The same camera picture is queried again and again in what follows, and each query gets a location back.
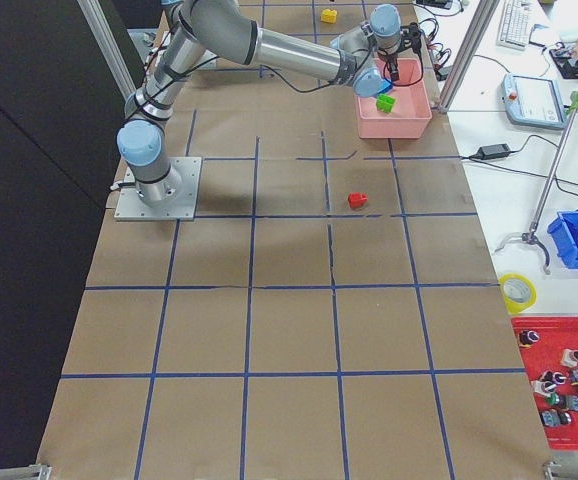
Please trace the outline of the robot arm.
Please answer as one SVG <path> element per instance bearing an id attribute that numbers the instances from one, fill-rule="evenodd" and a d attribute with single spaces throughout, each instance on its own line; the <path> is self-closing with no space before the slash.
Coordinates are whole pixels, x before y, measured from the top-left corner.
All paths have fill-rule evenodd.
<path id="1" fill-rule="evenodd" d="M 244 16 L 236 1 L 166 1 L 163 8 L 170 42 L 155 72 L 127 100 L 126 122 L 116 137 L 134 177 L 135 195 L 149 206 L 181 193 L 182 176 L 165 152 L 164 127 L 205 53 L 242 66 L 300 73 L 325 86 L 350 86 L 367 98 L 398 81 L 400 53 L 419 52 L 422 45 L 418 24 L 402 24 L 392 4 L 379 5 L 368 20 L 327 46 L 265 29 Z"/>

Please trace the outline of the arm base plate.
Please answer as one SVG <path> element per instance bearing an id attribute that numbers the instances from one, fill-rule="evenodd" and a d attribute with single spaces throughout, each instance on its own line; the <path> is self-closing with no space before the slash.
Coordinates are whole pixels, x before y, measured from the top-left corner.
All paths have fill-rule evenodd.
<path id="1" fill-rule="evenodd" d="M 117 182 L 117 221 L 193 221 L 202 170 L 201 157 L 170 157 L 168 176 L 154 184 L 138 182 L 129 167 Z"/>

